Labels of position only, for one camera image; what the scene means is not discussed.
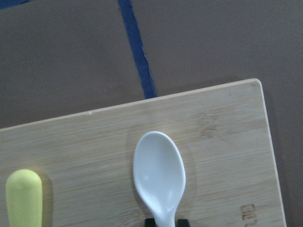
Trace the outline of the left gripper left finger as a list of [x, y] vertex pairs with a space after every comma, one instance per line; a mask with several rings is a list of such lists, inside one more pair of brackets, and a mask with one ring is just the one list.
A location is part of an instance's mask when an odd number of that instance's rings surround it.
[[144, 220], [144, 227], [156, 227], [154, 218], [146, 218]]

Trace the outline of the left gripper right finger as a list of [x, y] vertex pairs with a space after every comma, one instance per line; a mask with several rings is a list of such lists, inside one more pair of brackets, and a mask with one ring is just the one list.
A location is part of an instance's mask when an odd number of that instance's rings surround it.
[[190, 223], [188, 219], [178, 219], [177, 227], [190, 227]]

